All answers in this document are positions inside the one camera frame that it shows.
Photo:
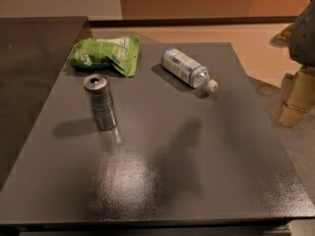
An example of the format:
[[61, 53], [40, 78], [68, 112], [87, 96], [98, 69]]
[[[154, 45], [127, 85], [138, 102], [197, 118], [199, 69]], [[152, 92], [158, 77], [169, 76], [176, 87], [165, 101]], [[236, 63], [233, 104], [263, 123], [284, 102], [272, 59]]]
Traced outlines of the tan taped gripper finger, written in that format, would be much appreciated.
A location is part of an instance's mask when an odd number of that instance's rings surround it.
[[286, 73], [281, 93], [283, 99], [277, 122], [294, 127], [315, 106], [315, 68], [303, 65], [294, 75]]

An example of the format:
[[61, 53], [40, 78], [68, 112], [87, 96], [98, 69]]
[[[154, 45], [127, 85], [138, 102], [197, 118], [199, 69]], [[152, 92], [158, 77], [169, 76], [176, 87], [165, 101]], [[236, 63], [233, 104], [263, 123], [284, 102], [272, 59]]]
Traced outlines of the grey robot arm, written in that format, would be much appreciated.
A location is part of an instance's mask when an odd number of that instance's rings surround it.
[[279, 124], [294, 127], [315, 106], [315, 0], [270, 44], [287, 47], [290, 59], [301, 65], [294, 75], [284, 75], [283, 104], [277, 117]]

